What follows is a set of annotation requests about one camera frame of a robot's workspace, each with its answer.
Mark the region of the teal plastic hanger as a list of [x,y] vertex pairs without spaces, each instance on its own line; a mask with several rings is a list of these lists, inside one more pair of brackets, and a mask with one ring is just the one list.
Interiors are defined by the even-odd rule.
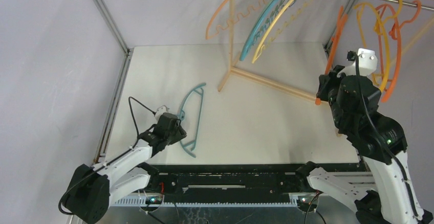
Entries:
[[197,115],[197,125],[196,128],[194,130],[194,138],[187,142],[187,143],[183,143],[182,141],[180,141],[180,145],[182,147],[182,149],[192,158],[196,158],[196,154],[194,153],[194,150],[196,149],[197,146],[197,139],[198,139],[198,134],[199,134],[199,129],[200,129],[200,122],[201,122],[201,117],[202,117],[202,110],[203,110],[203,102],[204,102],[204,87],[207,85],[206,82],[202,82],[199,83],[198,85],[196,85],[194,88],[192,88],[183,98],[181,105],[179,107],[178,110],[178,118],[181,121],[184,121],[186,118],[186,112],[185,112],[185,106],[186,103],[189,99],[189,97],[195,93],[197,95],[200,96],[200,104],[199,104],[199,109],[198,109],[198,115]]

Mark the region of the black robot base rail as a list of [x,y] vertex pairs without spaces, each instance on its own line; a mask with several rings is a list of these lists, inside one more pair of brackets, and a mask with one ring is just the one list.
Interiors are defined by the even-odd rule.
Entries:
[[140,197],[164,195],[179,206],[292,205],[292,195],[315,195],[302,179],[303,164],[156,165]]

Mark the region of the pale yellow wavy hanger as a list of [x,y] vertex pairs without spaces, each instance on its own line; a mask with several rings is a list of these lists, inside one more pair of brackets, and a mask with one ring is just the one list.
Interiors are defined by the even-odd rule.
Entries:
[[282,31],[295,21],[300,14],[303,13],[304,9],[308,7],[312,1],[313,0],[288,0],[284,4],[275,19],[271,21],[270,27],[250,51],[252,52],[252,63],[257,62],[269,45],[273,43]]

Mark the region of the light blue wavy hanger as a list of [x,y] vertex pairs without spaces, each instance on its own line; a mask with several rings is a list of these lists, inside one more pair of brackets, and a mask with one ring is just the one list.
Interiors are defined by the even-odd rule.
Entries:
[[271,21],[275,19],[287,1],[288,0],[269,0],[267,2],[245,41],[239,61],[243,61],[247,57],[248,53],[252,50],[257,41],[262,38],[263,34],[270,27]]

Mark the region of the orange plastic hanger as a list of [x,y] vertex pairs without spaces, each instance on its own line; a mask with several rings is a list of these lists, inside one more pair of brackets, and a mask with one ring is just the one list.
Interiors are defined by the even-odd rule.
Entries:
[[[395,86],[397,84],[397,80],[399,77],[399,72],[400,72],[400,66],[401,66],[401,57],[402,57],[402,38],[401,38],[401,28],[407,24],[407,23],[412,23],[414,20],[417,19],[417,17],[419,16],[419,13],[421,11],[421,2],[419,0],[414,0],[413,3],[415,3],[417,5],[417,10],[414,14],[414,16],[410,19],[410,20],[405,20],[402,24],[399,24],[398,18],[395,17],[394,18],[394,24],[391,28],[391,30],[388,32],[389,36],[392,38],[392,40],[395,40],[397,42],[397,54],[396,54],[396,66],[395,66],[395,70],[394,70],[394,75],[392,79],[388,79],[387,78],[387,82],[389,82],[389,87],[385,87],[384,90],[382,91],[383,96],[381,98],[381,102],[385,103],[388,101],[388,99],[390,98],[390,96],[392,95]],[[379,55],[380,55],[380,68],[381,68],[381,73],[373,73],[372,74],[372,78],[373,78],[373,83],[375,85],[377,85],[377,81],[376,81],[376,77],[381,77],[382,79],[384,78],[385,75],[385,70],[384,70],[384,66],[383,66],[383,47],[382,47],[382,40],[381,40],[381,32],[379,30],[379,21],[376,21],[376,24],[374,26],[374,31],[377,33],[378,35],[378,43],[379,43]]]
[[348,15],[344,13],[344,7],[340,6],[337,21],[336,21],[336,30],[335,34],[331,37],[331,49],[328,56],[327,65],[324,71],[324,74],[327,76],[328,73],[332,69],[332,64],[334,62],[334,58],[336,55],[337,47],[339,44],[340,37],[342,35],[345,23],[348,19]]

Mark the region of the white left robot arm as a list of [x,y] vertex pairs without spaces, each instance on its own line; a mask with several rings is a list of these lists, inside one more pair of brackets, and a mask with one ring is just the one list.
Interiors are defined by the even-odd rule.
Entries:
[[160,178],[147,160],[187,136],[181,122],[179,116],[164,112],[125,152],[93,166],[78,166],[58,202],[60,213],[97,223],[114,203],[130,193],[157,190]]

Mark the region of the yellow-orange plastic hanger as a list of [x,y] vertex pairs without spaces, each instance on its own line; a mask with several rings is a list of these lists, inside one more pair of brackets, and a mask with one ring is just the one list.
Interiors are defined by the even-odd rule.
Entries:
[[[403,7],[403,0],[397,1],[397,10],[388,3],[374,7],[371,3],[363,2],[354,6],[360,38],[364,47],[367,46],[361,22],[364,10],[366,8],[371,9],[375,16],[373,31],[378,38],[380,72],[374,72],[371,76],[374,85],[378,86],[383,93],[383,102],[386,102],[394,92],[401,69],[402,36],[401,24],[399,23],[398,16]],[[390,51],[391,40],[395,41],[397,46],[395,65],[392,65],[392,56]]]

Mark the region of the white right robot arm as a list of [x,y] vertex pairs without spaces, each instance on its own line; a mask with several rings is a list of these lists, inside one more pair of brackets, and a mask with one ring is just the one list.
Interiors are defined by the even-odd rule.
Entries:
[[329,104],[335,127],[369,167],[376,189],[362,190],[311,161],[296,170],[301,191],[325,193],[352,210],[360,223],[430,223],[417,201],[408,170],[402,126],[378,112],[380,90],[360,71],[338,65],[319,76],[317,98]]

